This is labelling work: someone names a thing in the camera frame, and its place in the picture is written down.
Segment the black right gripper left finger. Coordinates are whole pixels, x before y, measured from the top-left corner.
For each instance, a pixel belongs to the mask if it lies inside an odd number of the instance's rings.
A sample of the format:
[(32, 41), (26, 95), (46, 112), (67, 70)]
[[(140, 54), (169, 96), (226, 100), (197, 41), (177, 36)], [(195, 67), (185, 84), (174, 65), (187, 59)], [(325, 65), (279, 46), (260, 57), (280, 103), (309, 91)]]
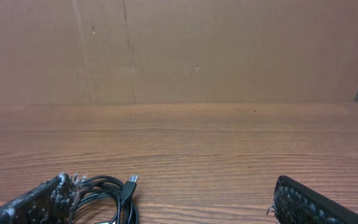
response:
[(64, 173), (0, 206), (0, 224), (73, 223), (85, 178)]

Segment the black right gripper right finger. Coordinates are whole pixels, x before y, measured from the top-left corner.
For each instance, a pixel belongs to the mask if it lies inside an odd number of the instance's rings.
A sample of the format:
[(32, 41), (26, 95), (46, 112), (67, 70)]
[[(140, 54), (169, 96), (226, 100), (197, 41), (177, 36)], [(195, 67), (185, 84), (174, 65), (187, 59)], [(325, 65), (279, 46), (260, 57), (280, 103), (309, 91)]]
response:
[(268, 208), (279, 224), (358, 224), (358, 214), (311, 188), (281, 175)]

